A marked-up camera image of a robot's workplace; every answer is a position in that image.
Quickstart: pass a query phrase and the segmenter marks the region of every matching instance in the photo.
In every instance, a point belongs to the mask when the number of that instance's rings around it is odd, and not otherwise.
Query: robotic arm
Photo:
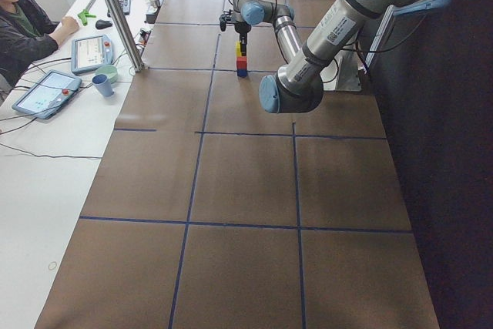
[[[407,12],[440,8],[450,0],[336,0],[305,43],[300,42],[293,23],[293,9],[277,2],[233,0],[233,10],[224,13],[221,29],[233,23],[246,51],[247,33],[252,25],[273,25],[280,51],[287,64],[275,76],[265,76],[260,84],[260,102],[271,113],[309,112],[324,93],[320,72],[347,44],[368,19],[380,17],[389,5],[411,5]]]

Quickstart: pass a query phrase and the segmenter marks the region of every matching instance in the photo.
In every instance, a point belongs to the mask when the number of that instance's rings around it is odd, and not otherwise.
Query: white table
[[[76,18],[88,3],[89,0],[77,0],[67,14]],[[144,23],[147,7],[146,0],[132,0],[131,14],[126,17],[133,35],[138,35],[142,27],[149,28]],[[72,39],[107,34],[118,57],[124,48],[116,27],[95,28],[97,19],[110,19],[106,11],[104,0],[96,0],[90,13],[97,18],[88,18],[88,25],[81,26]],[[71,42],[67,40],[60,50],[36,64],[70,54]],[[22,129],[0,135],[0,143],[38,155],[101,157],[133,76],[132,63],[126,55],[117,67],[119,78],[113,85],[113,96],[104,98],[93,86],[83,89],[51,119],[37,119]],[[42,68],[69,72],[70,63],[45,64]],[[32,69],[24,79],[37,81],[41,76],[42,72]],[[93,76],[94,73],[81,76],[82,85],[87,86]],[[31,83],[21,80],[18,85]],[[21,115],[11,107],[23,93],[24,90],[10,93],[0,106],[0,120]],[[0,129],[5,132],[31,119],[0,121]],[[37,158],[0,146],[0,327],[34,327],[99,162]]]

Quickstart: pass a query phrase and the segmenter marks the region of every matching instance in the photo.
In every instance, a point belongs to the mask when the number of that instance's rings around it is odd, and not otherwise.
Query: green clip
[[[80,12],[80,13],[77,15],[77,17],[79,17],[79,18],[80,18],[80,20],[82,21],[82,24],[83,24],[84,26],[86,26],[86,25],[87,25],[87,19],[88,19],[88,18],[96,18],[96,16],[95,16],[95,15],[91,15],[87,9],[84,9],[82,12]]]

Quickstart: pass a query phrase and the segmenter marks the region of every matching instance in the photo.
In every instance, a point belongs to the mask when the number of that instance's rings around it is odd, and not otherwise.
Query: computer mouse
[[[104,19],[98,19],[96,21],[96,28],[98,30],[103,30],[111,26],[113,26],[113,23],[111,21],[105,21]]]

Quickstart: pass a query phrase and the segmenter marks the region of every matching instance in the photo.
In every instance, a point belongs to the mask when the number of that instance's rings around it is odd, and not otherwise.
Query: man
[[[0,0],[0,74],[14,86],[29,65],[51,55],[75,31],[73,17],[52,22],[35,0]]]

